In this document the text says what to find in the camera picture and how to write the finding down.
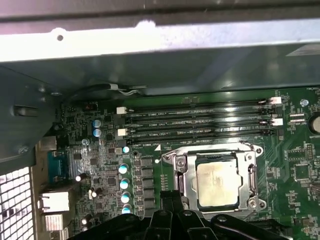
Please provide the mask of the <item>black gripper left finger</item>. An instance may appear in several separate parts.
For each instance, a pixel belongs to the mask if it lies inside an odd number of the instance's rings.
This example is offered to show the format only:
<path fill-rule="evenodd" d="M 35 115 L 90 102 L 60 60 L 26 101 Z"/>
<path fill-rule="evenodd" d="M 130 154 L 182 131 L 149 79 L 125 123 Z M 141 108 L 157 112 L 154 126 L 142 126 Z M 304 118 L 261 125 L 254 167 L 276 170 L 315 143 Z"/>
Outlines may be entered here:
<path fill-rule="evenodd" d="M 139 218 L 125 213 L 91 227 L 73 240 L 171 240 L 174 215 L 173 191 L 160 193 L 160 209 Z"/>

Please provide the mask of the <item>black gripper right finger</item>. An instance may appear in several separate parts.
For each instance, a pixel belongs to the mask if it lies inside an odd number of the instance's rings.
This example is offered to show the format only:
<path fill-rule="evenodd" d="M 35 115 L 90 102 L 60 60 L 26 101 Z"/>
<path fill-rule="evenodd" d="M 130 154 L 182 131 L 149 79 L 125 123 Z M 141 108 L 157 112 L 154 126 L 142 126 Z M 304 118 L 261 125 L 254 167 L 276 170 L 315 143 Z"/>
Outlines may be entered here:
<path fill-rule="evenodd" d="M 292 230 L 274 219 L 245 221 L 228 214 L 205 219 L 197 211 L 184 209 L 182 196 L 174 191 L 172 213 L 183 240 L 292 240 Z"/>

